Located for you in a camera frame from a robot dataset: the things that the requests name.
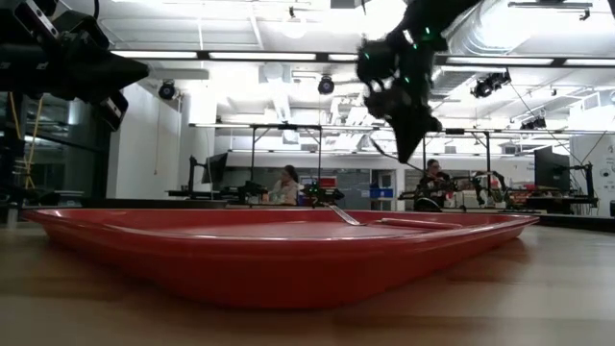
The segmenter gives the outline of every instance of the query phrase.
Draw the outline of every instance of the computer screen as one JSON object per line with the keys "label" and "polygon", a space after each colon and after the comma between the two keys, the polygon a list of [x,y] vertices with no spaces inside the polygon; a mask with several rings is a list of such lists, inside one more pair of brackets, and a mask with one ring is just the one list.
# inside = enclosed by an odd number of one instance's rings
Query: computer screen
{"label": "computer screen", "polygon": [[224,177],[224,170],[227,167],[228,153],[215,155],[208,158],[204,164],[203,178],[201,184],[220,183]]}
{"label": "computer screen", "polygon": [[537,186],[570,190],[570,158],[554,154],[553,147],[534,151],[534,184]]}

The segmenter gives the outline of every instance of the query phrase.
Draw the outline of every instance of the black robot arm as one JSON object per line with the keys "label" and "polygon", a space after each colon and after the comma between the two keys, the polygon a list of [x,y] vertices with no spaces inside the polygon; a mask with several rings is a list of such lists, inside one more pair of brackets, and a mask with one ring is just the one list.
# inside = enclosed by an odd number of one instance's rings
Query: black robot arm
{"label": "black robot arm", "polygon": [[0,1],[0,91],[78,98],[117,130],[128,108],[119,90],[147,77],[149,69],[112,54],[95,17],[66,11],[51,19],[57,3]]}
{"label": "black robot arm", "polygon": [[[386,39],[364,41],[359,48],[357,76],[369,89],[365,107],[393,128],[401,163],[409,160],[426,132],[442,129],[429,106],[433,58],[448,50],[442,32],[479,1],[411,1]],[[385,88],[384,80],[391,78],[391,87]]]}

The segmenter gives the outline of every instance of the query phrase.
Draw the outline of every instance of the wooden table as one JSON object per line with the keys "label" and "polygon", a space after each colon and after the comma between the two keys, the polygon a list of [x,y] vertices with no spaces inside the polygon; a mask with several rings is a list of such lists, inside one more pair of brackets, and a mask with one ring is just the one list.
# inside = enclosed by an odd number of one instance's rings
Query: wooden table
{"label": "wooden table", "polygon": [[615,237],[532,227],[520,239],[364,303],[217,309],[0,230],[0,344],[613,345]]}

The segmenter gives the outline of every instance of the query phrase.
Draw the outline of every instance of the window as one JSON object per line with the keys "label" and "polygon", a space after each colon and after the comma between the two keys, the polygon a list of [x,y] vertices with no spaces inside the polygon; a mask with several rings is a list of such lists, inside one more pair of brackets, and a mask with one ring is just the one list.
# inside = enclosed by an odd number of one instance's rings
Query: window
{"label": "window", "polygon": [[[29,158],[37,123],[38,101],[26,101],[26,148]],[[8,93],[0,93],[0,126],[13,122]],[[92,107],[45,95],[38,117],[31,178],[37,189],[79,191],[102,198],[107,190],[111,131]]]}

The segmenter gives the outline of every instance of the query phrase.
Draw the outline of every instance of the red tray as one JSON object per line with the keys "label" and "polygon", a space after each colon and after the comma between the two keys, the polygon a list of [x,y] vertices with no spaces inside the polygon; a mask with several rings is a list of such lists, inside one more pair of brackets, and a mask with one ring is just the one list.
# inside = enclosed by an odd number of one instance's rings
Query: red tray
{"label": "red tray", "polygon": [[349,214],[370,225],[350,226],[331,210],[37,210],[26,217],[58,243],[175,294],[265,309],[356,302],[499,246],[538,220]]}

